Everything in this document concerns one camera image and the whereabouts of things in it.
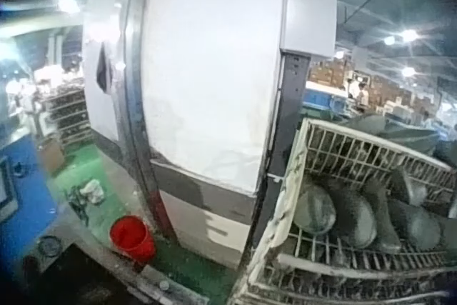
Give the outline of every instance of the storage rack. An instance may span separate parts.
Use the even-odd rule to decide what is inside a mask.
[[[303,178],[343,180],[360,189],[369,176],[383,186],[402,165],[428,189],[427,202],[449,206],[456,171],[385,139],[304,119],[272,220],[233,288],[230,304],[439,304],[457,280],[457,259],[442,246],[418,251],[402,242],[397,254],[355,249],[338,237],[309,236],[293,224]]]
[[[59,141],[64,148],[91,140],[83,86],[72,86],[43,100],[46,110],[51,113],[51,120],[57,125]]]

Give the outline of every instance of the metal wire rack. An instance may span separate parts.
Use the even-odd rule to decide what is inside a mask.
[[[455,171],[429,156],[385,139],[314,119],[303,120],[289,158],[273,219],[237,286],[240,304],[388,304],[445,296],[435,280],[454,277],[448,251],[417,251],[406,242],[397,254],[344,246],[330,236],[307,236],[292,224],[305,174],[327,175],[359,189],[372,176],[389,188],[402,166],[428,190],[427,201],[447,206]]]

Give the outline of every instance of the green floor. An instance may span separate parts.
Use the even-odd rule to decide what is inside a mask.
[[[101,160],[93,144],[83,146],[67,157],[67,163],[54,175],[51,193],[58,201],[65,201],[64,189],[69,190],[88,179],[98,179],[106,198],[98,206],[88,205],[89,228],[104,244],[110,244],[109,228],[120,216],[127,214],[124,205],[111,191]],[[152,266],[174,281],[210,298],[210,304],[225,304],[236,272],[204,259],[178,244],[157,239],[157,255]]]

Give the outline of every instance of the cardboard box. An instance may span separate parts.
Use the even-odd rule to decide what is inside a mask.
[[[52,174],[65,164],[65,156],[56,139],[48,139],[40,145],[39,153],[44,168]]]

